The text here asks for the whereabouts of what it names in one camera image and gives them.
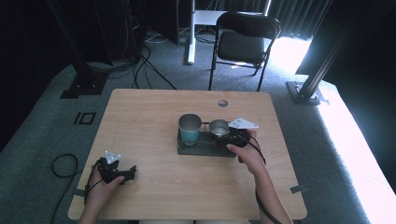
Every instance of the teal cup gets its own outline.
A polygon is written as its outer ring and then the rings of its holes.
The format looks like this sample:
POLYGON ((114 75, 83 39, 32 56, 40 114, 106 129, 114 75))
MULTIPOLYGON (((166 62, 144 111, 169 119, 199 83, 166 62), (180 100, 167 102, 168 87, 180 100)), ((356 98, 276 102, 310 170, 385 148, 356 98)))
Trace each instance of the teal cup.
POLYGON ((184 145, 190 147, 196 144, 201 125, 202 121, 196 114, 185 114, 180 117, 178 130, 184 145))

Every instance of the table hole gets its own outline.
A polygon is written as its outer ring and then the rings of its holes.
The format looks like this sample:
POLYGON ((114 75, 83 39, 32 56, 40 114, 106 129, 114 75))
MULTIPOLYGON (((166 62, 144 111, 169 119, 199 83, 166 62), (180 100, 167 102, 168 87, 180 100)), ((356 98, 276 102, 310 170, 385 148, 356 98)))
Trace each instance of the table hole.
POLYGON ((226 107, 228 105, 228 102, 226 100, 219 100, 218 105, 221 107, 226 107))

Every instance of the wooden table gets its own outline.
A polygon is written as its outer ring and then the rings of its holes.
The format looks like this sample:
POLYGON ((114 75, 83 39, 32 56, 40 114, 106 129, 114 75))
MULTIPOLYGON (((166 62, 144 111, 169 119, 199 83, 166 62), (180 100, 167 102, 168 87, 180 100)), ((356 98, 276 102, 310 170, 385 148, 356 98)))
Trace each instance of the wooden table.
MULTIPOLYGON (((203 121, 242 117, 260 125, 257 140, 276 190, 293 219, 306 216, 298 182, 265 92, 114 90, 92 145, 78 189, 105 151, 121 154, 120 170, 137 166, 135 180, 119 186, 102 219, 258 220, 252 174, 237 158, 178 155, 177 121, 185 113, 203 121), (219 106, 225 100, 228 106, 219 106)), ((79 219, 83 198, 75 195, 68 215, 79 219)))

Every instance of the person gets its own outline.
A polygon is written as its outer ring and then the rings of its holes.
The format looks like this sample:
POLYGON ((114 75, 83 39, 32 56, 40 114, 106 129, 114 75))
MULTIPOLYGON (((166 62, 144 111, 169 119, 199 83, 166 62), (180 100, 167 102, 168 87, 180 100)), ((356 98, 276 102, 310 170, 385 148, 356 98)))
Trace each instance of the person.
MULTIPOLYGON (((255 141, 257 132, 252 130, 247 131, 251 136, 250 143, 259 147, 255 141)), ((227 145, 227 148, 235 153, 253 174, 256 183, 257 195, 265 210, 268 211, 268 213, 279 223, 292 224, 293 222, 276 193, 271 176, 269 175, 259 152, 249 144, 245 147, 237 147, 229 144, 227 145)), ((108 184, 105 181, 101 181, 101 179, 102 177, 96 167, 91 184, 98 184, 94 186, 88 194, 84 211, 79 220, 80 224, 92 224, 97 222, 100 211, 105 207, 106 203, 111 198, 113 191, 123 180, 123 176, 117 177, 108 184)), ((261 209, 260 217, 262 224, 274 223, 261 209)))

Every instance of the person's right hand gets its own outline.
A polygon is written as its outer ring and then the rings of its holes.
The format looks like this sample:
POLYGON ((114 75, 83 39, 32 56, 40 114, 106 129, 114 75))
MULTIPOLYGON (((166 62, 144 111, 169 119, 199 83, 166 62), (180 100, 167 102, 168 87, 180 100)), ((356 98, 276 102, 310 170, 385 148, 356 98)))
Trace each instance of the person's right hand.
MULTIPOLYGON (((259 147, 254 139, 256 139, 257 133, 256 131, 247 130, 250 134, 250 143, 256 147, 259 147)), ((248 170, 253 174, 258 174, 262 169, 265 169, 265 164, 262 161, 262 157, 260 153, 253 148, 250 144, 247 144, 245 147, 237 147, 233 144, 228 144, 227 148, 230 149, 233 153, 235 153, 238 157, 242 159, 242 161, 247 166, 248 170)))

